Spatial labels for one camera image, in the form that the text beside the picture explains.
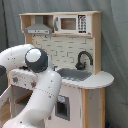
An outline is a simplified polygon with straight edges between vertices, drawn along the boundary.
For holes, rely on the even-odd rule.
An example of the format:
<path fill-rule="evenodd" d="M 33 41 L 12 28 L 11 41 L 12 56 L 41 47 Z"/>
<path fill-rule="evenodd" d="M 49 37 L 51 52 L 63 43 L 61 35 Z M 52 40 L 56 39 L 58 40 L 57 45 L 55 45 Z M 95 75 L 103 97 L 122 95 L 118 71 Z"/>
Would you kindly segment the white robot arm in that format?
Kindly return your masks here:
<path fill-rule="evenodd" d="M 25 108 L 2 128 L 37 128 L 41 120 L 50 116 L 59 95 L 62 78 L 43 49 L 24 44 L 0 53 L 0 77 L 22 66 L 37 76 L 37 84 Z"/>

